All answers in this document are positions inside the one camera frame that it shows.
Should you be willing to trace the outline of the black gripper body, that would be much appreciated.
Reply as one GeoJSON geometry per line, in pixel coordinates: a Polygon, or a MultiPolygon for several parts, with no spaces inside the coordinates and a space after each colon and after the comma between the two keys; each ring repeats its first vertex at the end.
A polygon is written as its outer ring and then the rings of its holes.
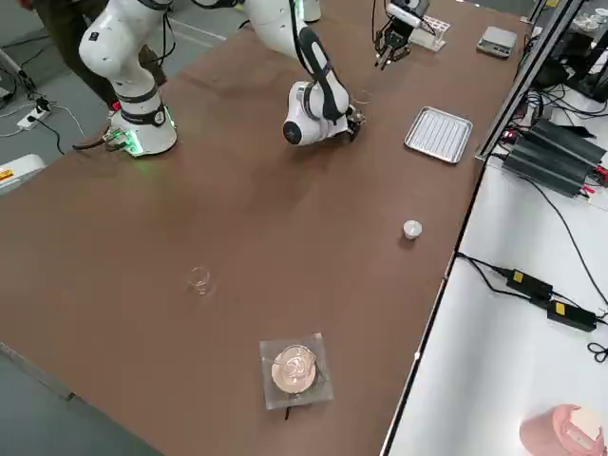
{"type": "Polygon", "coordinates": [[[414,27],[399,19],[390,19],[389,26],[385,30],[385,42],[392,49],[405,48],[409,43],[409,37],[414,27]]]}
{"type": "Polygon", "coordinates": [[[346,119],[348,138],[350,141],[354,141],[360,132],[361,126],[367,121],[367,117],[361,110],[350,107],[346,112],[346,119]]]}

